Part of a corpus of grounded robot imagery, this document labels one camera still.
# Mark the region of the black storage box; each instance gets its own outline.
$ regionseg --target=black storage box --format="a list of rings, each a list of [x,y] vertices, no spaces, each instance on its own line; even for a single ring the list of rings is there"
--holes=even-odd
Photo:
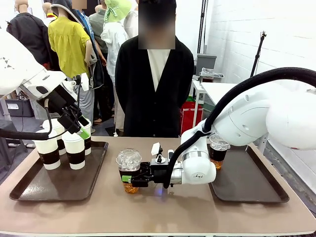
[[[11,116],[13,117],[33,117],[34,112],[29,99],[6,99],[6,106]],[[2,106],[0,106],[1,114],[3,115]]]

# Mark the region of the lime green bucket hat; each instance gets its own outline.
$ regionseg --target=lime green bucket hat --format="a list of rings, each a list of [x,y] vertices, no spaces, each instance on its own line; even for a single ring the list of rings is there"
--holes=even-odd
[[[130,0],[105,0],[107,11],[105,12],[104,21],[118,22],[124,19],[132,8]]]

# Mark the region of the yellow shirt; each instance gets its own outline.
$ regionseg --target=yellow shirt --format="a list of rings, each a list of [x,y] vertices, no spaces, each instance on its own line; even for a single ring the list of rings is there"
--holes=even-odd
[[[50,47],[58,55],[59,67],[63,73],[72,78],[87,73],[89,69],[84,61],[85,45],[90,40],[81,24],[58,17],[48,26]]]

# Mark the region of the white paper cup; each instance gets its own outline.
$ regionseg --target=white paper cup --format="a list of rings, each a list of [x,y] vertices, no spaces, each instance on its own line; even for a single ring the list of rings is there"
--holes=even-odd
[[[84,155],[88,155],[91,153],[91,126],[92,123],[90,120],[86,119],[89,124],[87,126],[83,126],[81,123],[80,126],[87,132],[89,133],[89,137],[87,139],[84,140]]]
[[[56,118],[53,118],[51,120],[51,124],[52,124],[53,130],[57,132],[57,135],[62,134],[65,131],[65,128],[63,127],[63,125],[61,125]],[[49,129],[48,120],[45,120],[43,122],[43,128]],[[65,144],[63,140],[61,139],[61,136],[57,137],[57,144],[58,144],[59,155],[65,154],[66,153]]]
[[[49,129],[43,129],[37,131],[36,133],[44,133],[49,132]],[[55,137],[57,133],[55,130],[49,134],[48,137]],[[59,152],[58,152],[58,145],[57,139],[49,139],[45,141],[37,141],[34,140],[35,146],[38,150],[39,157],[43,161],[44,167],[47,170],[56,169],[60,166],[60,159],[59,159]]]
[[[84,140],[76,133],[66,132],[62,135],[71,169],[81,169],[84,161]]]

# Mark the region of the amber liquid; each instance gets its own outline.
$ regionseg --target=amber liquid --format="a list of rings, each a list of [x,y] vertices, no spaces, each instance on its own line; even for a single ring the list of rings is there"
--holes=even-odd
[[[211,159],[211,162],[214,163],[217,170],[222,168],[223,161],[216,161],[216,160]]]
[[[125,192],[128,194],[135,194],[138,192],[138,188],[132,186],[132,184],[123,183]]]

